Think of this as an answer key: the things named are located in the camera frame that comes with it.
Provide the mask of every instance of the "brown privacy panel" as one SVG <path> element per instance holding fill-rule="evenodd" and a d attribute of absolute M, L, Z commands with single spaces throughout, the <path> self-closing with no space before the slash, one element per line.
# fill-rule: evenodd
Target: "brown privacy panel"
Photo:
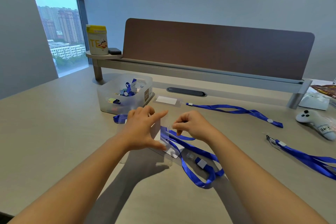
<path fill-rule="evenodd" d="M 130 18 L 123 56 L 301 80 L 313 43 L 308 32 Z"/>

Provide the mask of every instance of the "white card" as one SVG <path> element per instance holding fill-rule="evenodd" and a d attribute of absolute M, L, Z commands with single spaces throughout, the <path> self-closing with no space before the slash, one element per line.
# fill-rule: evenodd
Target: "white card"
<path fill-rule="evenodd" d="M 156 101 L 160 102 L 160 103 L 175 105 L 176 102 L 177 102 L 177 99 L 176 98 L 167 98 L 167 97 L 163 97 L 163 96 L 158 96 Z"/>
<path fill-rule="evenodd" d="M 178 158 L 178 156 L 180 155 L 179 151 L 176 150 L 173 146 L 171 146 L 169 143 L 167 143 L 166 141 L 164 141 L 163 139 L 161 139 L 161 131 L 159 131 L 154 140 L 156 141 L 160 141 L 160 143 L 162 143 L 163 145 L 166 146 L 167 150 L 164 151 L 165 153 L 169 154 L 170 156 L 172 156 L 173 158 Z M 182 150 L 184 149 L 184 147 L 178 143 L 174 143 L 178 149 L 182 152 Z"/>

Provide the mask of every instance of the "left hand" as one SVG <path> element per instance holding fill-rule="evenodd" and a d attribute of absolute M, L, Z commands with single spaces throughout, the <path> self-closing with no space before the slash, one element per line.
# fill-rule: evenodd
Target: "left hand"
<path fill-rule="evenodd" d="M 167 113 L 168 111 L 155 113 L 154 108 L 148 105 L 129 111 L 127 122 L 118 135 L 126 143 L 127 150 L 144 148 L 166 150 L 166 146 L 151 137 L 150 130 L 151 126 Z"/>

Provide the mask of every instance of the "forearm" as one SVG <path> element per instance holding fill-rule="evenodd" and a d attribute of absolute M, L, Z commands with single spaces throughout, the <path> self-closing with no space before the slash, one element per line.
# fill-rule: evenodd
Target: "forearm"
<path fill-rule="evenodd" d="M 110 138 L 11 223 L 82 223 L 126 151 L 122 140 Z"/>
<path fill-rule="evenodd" d="M 213 131 L 207 143 L 256 223 L 327 223 L 222 133 Z"/>

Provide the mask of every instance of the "glass window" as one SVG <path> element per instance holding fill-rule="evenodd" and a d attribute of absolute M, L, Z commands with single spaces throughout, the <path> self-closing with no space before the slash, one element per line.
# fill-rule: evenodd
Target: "glass window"
<path fill-rule="evenodd" d="M 53 52 L 54 64 L 59 77 L 89 66 L 85 52 L 76 57 L 66 55 L 72 46 L 86 49 L 77 0 L 36 0 L 43 28 L 50 48 L 58 48 L 61 56 Z"/>

